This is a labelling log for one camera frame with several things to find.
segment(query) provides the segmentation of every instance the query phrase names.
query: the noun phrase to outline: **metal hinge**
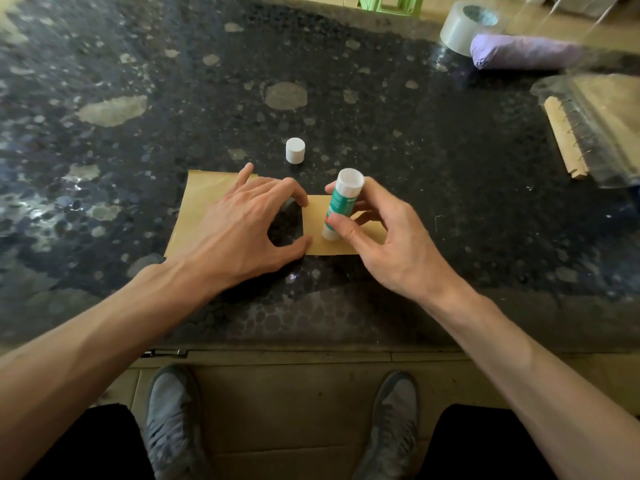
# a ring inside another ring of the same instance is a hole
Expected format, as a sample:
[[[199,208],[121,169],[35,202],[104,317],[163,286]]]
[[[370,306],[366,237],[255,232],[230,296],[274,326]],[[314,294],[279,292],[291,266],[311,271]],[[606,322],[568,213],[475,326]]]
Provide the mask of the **metal hinge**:
[[[174,357],[187,358],[189,351],[187,349],[151,349],[140,355],[140,358],[147,357]]]

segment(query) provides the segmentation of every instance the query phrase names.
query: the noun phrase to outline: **forearm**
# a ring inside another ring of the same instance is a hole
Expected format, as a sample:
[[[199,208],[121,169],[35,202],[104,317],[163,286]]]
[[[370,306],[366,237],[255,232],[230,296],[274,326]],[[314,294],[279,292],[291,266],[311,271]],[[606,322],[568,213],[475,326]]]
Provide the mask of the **forearm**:
[[[19,478],[147,347],[196,306],[179,266],[143,270],[0,360],[0,470]]]
[[[640,476],[640,423],[468,284],[428,311],[502,393],[562,479]]]

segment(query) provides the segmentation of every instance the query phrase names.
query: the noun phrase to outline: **purple cloth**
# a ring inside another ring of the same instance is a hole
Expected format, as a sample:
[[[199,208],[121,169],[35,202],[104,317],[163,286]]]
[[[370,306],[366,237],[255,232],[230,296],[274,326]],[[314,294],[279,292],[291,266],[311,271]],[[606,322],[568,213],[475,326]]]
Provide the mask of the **purple cloth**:
[[[558,70],[575,64],[579,45],[542,37],[476,35],[471,57],[478,69]]]

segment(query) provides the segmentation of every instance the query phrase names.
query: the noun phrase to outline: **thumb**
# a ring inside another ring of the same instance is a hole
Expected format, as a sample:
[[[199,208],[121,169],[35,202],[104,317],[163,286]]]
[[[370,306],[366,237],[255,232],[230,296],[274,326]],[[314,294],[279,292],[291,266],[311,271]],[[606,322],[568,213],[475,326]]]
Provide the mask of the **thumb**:
[[[313,239],[314,238],[310,235],[304,235],[297,238],[293,244],[276,248],[276,265],[278,266],[278,269],[286,263],[295,261],[296,259],[300,259],[304,256],[305,251],[311,245],[311,241],[313,241]]]
[[[340,237],[353,246],[358,254],[367,252],[375,242],[364,233],[362,228],[350,217],[333,212],[326,218],[327,224],[340,234]]]

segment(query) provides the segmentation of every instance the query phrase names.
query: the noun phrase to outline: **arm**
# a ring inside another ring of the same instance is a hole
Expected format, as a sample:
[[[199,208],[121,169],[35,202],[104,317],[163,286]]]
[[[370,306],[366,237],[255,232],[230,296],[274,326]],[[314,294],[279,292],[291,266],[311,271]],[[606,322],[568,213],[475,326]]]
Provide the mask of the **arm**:
[[[0,471],[21,478],[140,354],[220,291],[302,257],[302,237],[276,248],[267,229],[290,196],[290,178],[254,178],[253,166],[210,209],[195,244],[148,266],[85,313],[0,359]]]
[[[333,190],[333,184],[327,191]],[[420,218],[366,180],[356,220],[329,224],[381,284],[420,304],[484,371],[561,479],[640,477],[640,422],[508,320],[446,263]],[[379,245],[358,225],[380,220]]]

